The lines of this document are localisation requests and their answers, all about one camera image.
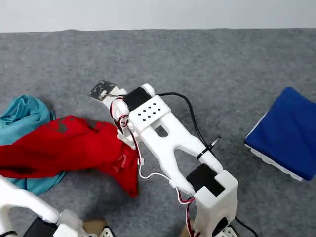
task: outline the teal shirt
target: teal shirt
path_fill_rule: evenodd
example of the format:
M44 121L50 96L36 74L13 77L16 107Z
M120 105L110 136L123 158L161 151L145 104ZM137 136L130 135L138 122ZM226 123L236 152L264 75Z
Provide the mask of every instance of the teal shirt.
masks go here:
M55 120L55 113L50 111L40 99L29 95L14 98L0 117L0 145L11 145L24 135L52 120ZM65 172L61 172L54 177L7 178L7 180L19 188L39 195L58 184L64 176Z

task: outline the blue folded towel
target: blue folded towel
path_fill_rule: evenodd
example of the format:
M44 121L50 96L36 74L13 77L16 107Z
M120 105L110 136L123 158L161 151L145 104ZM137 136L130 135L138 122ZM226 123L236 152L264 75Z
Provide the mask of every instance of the blue folded towel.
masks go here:
M49 111L40 99L28 95L14 98L0 117L0 145L10 145L52 120L55 120L54 112ZM58 184L64 176L65 172L48 178L7 179L19 188L39 195Z
M287 87L245 144L311 180L316 174L316 104Z

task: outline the wall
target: wall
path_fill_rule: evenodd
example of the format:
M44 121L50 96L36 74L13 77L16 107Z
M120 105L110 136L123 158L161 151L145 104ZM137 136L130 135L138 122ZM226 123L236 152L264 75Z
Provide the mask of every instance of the wall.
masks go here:
M0 32L316 27L316 0L1 0Z

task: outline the gray carpet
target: gray carpet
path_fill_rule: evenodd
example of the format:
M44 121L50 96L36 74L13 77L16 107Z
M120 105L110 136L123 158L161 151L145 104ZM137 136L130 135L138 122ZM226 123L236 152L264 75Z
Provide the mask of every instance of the gray carpet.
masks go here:
M101 79L127 90L150 83L157 92L186 94L207 141L222 136L214 152L239 180L239 218L262 237L315 236L316 180L295 181L252 155L243 140L286 86L316 101L316 30L0 34L0 111L13 96L27 93L59 117L110 121L107 109L87 97ZM184 101L165 99L194 132ZM144 172L159 170L144 146L142 153ZM198 166L194 158L176 154L183 173ZM175 191L160 177L141 180L140 190L130 198L111 177L78 171L40 197L83 219L105 218L118 237L178 236L185 209ZM17 208L11 217L23 232L34 215ZM243 237L252 236L234 225Z

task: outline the folded fabric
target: folded fabric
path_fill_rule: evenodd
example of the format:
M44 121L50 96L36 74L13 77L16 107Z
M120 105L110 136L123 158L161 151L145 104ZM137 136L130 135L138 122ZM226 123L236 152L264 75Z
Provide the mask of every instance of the folded fabric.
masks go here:
M316 104L287 87L245 144L285 168L285 173L311 180L316 173Z
M0 145L10 145L54 119L54 112L49 111L40 99L28 95L14 98L0 117ZM11 154L7 154L5 157L16 159ZM21 177L21 179L7 178L7 180L19 188L39 195L58 184L64 176L65 172L61 172L54 177L31 179Z
M106 122L67 116L0 147L0 174L15 178L54 176L60 171L96 168L113 175L132 196L137 189L137 152L117 138Z

